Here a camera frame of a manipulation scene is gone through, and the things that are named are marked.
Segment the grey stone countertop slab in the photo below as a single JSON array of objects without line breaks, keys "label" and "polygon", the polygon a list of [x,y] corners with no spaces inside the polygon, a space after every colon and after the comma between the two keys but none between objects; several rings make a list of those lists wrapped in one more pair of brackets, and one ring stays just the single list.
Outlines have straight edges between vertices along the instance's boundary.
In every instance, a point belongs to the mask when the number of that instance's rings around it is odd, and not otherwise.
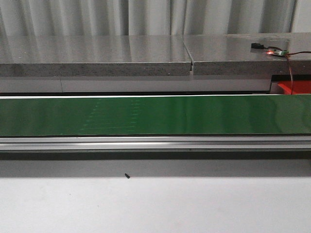
[{"label": "grey stone countertop slab", "polygon": [[[260,43],[265,49],[252,49]],[[268,49],[287,50],[286,57]],[[309,33],[3,36],[3,77],[285,75],[311,72]]]}]

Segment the black connector plug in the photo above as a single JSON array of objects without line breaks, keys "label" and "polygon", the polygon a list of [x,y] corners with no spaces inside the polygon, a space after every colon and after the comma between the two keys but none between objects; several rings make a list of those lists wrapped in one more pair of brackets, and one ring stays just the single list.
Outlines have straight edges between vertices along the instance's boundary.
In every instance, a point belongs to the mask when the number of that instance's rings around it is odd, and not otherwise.
[{"label": "black connector plug", "polygon": [[251,44],[251,48],[252,49],[260,49],[260,50],[262,50],[262,49],[265,49],[265,46],[263,44],[260,44],[260,43],[252,43]]}]

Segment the green conveyor belt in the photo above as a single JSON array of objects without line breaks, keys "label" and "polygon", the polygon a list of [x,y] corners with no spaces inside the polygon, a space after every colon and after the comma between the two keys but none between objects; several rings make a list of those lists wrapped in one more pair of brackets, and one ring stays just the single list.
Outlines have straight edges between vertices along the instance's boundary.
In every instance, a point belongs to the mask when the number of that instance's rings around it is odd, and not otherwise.
[{"label": "green conveyor belt", "polygon": [[309,134],[310,95],[1,99],[0,134]]}]

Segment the small green circuit board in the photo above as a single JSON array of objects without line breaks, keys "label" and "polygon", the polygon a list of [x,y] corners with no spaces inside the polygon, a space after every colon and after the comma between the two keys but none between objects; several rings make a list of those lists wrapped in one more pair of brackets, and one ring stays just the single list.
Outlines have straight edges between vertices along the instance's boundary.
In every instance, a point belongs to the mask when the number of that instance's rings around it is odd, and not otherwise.
[{"label": "small green circuit board", "polygon": [[286,57],[289,53],[287,50],[280,50],[280,49],[268,49],[266,52],[268,55],[279,56],[279,57]]}]

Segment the red plastic tray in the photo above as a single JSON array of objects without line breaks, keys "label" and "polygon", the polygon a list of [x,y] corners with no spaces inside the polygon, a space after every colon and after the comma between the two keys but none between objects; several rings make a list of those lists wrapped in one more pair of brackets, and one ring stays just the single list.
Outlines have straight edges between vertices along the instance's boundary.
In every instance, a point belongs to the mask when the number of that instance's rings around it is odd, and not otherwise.
[{"label": "red plastic tray", "polygon": [[310,94],[311,93],[311,82],[310,81],[280,81],[277,85],[282,89],[283,94]]}]

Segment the grey pleated curtain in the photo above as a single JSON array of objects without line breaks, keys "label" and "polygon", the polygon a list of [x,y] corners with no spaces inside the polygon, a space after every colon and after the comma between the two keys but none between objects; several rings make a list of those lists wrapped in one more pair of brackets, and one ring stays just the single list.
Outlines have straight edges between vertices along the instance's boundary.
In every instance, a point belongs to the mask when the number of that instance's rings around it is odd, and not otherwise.
[{"label": "grey pleated curtain", "polygon": [[308,0],[3,0],[0,3],[2,36],[310,30]]}]

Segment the aluminium conveyor frame rail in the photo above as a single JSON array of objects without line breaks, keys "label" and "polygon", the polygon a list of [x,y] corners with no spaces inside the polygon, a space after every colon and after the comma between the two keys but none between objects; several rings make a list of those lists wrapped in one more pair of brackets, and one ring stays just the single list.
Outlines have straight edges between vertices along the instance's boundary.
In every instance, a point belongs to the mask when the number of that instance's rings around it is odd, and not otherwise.
[{"label": "aluminium conveyor frame rail", "polygon": [[4,150],[310,149],[309,135],[1,138]]}]

